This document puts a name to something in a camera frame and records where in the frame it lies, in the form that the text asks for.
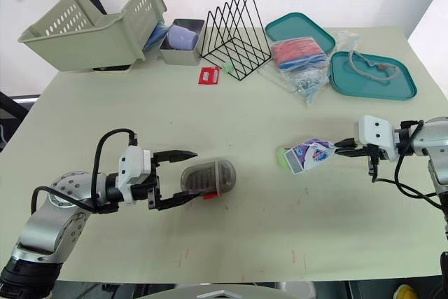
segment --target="table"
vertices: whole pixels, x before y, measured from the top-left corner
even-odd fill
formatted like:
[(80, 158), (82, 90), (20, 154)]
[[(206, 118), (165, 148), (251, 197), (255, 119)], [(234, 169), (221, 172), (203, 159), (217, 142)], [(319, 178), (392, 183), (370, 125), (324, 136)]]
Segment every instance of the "table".
[[(394, 57), (418, 88), (407, 102), (347, 97), (326, 88), (310, 107), (257, 73), (198, 86), (199, 67), (167, 66), (157, 55), (128, 74), (58, 74), (0, 155), (0, 261), (29, 217), (36, 186), (74, 170), (91, 172), (99, 138), (129, 127), (152, 151), (199, 157), (159, 169), (165, 197), (182, 171), (227, 158), (237, 185), (212, 200), (166, 211), (146, 202), (93, 215), (60, 279), (100, 282), (240, 282), (374, 279), (439, 274), (448, 248), (442, 214), (395, 187), (371, 184), (365, 158), (334, 157), (293, 176), (276, 164), (280, 146), (310, 137), (338, 141), (363, 114), (390, 120), (445, 116), (448, 102), (397, 28), (350, 29), (358, 50)], [(100, 170), (118, 169), (126, 136), (106, 143)], [(425, 158), (407, 158), (402, 182), (433, 189)], [(390, 178), (394, 164), (382, 162)]]

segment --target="teal plastic lid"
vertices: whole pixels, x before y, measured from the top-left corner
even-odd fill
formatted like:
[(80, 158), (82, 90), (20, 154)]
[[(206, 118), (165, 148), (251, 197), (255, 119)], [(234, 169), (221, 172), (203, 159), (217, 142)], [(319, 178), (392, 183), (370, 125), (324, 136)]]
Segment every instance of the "teal plastic lid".
[[(349, 96), (382, 98), (382, 99), (411, 99), (417, 94), (417, 88), (406, 66), (390, 57), (362, 54), (372, 63), (388, 63), (397, 66), (402, 75), (390, 81), (374, 81), (356, 73), (349, 64), (349, 52), (337, 52), (330, 61), (331, 83), (336, 91)], [(357, 55), (353, 56), (353, 63), (361, 71), (375, 77), (385, 78), (389, 75), (377, 67), (369, 67), (367, 62)]]
[(334, 38), (319, 27), (303, 13), (289, 13), (271, 23), (266, 28), (266, 35), (272, 41), (281, 41), (307, 36), (316, 40), (325, 54), (335, 47)]

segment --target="red package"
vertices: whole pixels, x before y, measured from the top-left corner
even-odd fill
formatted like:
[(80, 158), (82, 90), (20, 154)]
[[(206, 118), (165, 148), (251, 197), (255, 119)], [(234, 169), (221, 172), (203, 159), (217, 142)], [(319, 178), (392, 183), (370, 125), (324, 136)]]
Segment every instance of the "red package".
[(272, 46), (275, 64), (279, 68), (284, 62), (324, 54), (313, 38), (298, 38), (280, 41)]
[(201, 69), (199, 75), (199, 82), (197, 84), (215, 85), (218, 84), (219, 67), (204, 67)]

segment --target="plastic basket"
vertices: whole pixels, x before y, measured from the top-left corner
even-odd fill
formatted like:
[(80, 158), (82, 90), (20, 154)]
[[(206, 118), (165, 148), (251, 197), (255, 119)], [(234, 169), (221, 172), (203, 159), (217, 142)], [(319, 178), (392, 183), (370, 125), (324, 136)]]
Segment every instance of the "plastic basket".
[(60, 71), (145, 60), (142, 48), (167, 7), (163, 0), (129, 0), (103, 15), (89, 0), (60, 0), (19, 38)]

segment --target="red tab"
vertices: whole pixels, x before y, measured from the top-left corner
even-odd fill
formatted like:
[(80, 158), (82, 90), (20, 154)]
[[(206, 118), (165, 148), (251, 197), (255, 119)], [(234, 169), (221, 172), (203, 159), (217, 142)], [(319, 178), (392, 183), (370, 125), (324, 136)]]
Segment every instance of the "red tab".
[(213, 194), (205, 195), (205, 196), (202, 197), (202, 198), (203, 198), (204, 200), (210, 200), (210, 199), (213, 199), (213, 198), (218, 197), (218, 196), (219, 196), (218, 193), (213, 193)]
[(218, 84), (219, 67), (204, 67), (201, 69), (199, 75), (199, 82), (197, 84), (215, 85)]

